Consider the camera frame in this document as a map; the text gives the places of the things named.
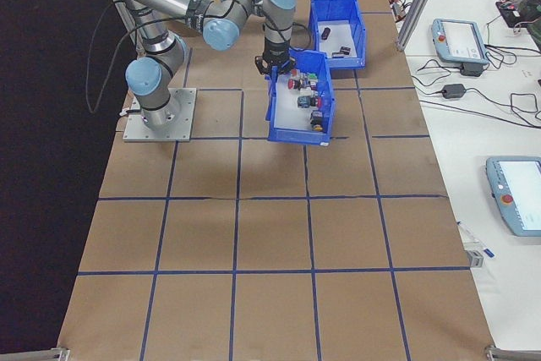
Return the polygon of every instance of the screen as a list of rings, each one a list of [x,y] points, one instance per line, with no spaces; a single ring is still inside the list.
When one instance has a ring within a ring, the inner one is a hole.
[[[457,23],[443,21],[443,31],[449,53],[453,57],[483,59],[475,36],[473,25],[469,23]]]
[[[541,230],[541,165],[538,161],[500,161],[524,230]]]

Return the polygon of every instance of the robotic arm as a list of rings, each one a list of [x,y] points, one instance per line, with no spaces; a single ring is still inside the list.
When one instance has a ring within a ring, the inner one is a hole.
[[[147,125],[159,127],[180,109],[167,85],[182,66],[185,44],[167,30],[155,10],[203,33],[212,48],[225,51],[237,41],[248,17],[265,17],[265,48],[255,64],[262,74],[289,72],[295,61],[289,56],[296,0],[124,0],[140,27],[146,57],[133,61],[126,72],[128,84],[142,108]]]

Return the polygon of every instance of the blue plastic bin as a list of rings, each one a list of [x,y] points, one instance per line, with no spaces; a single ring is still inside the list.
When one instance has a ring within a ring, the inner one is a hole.
[[[316,51],[296,52],[291,50],[291,56],[297,60],[297,69],[301,72],[313,73],[318,76],[318,92],[321,98],[320,111],[323,112],[323,131],[285,129],[277,127],[277,75],[265,78],[269,81],[269,108],[266,120],[269,121],[269,141],[294,143],[304,145],[328,145],[331,141],[332,122],[335,116],[335,93],[332,88],[331,73],[327,66],[325,54]]]
[[[311,0],[310,30],[316,51],[321,50],[319,24],[346,20],[351,29],[352,43],[356,57],[327,58],[329,69],[359,69],[366,65],[366,28],[357,0]]]

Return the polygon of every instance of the power adapter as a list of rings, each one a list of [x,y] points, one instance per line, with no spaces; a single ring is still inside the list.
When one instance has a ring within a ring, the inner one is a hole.
[[[460,99],[466,93],[466,88],[463,84],[445,85],[441,90],[441,95],[445,99]]]

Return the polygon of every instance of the blue storage crate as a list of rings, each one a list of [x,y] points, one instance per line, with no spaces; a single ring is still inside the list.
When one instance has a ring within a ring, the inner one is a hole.
[[[312,0],[309,24],[315,50],[327,55],[329,69],[364,68],[366,28],[357,0]],[[331,28],[327,40],[321,40],[322,25]],[[331,53],[339,51],[340,46],[349,46],[352,53],[349,56],[332,58]]]
[[[266,114],[266,120],[269,121],[268,140],[305,145],[328,145],[331,141],[336,100],[325,54],[308,50],[302,52],[291,50],[291,56],[297,60],[299,71],[318,76],[321,106],[317,110],[323,113],[323,131],[311,129],[309,114],[313,109],[297,107],[298,90],[287,88],[289,74],[276,75],[275,70],[270,77],[265,77],[269,80],[269,108]]]

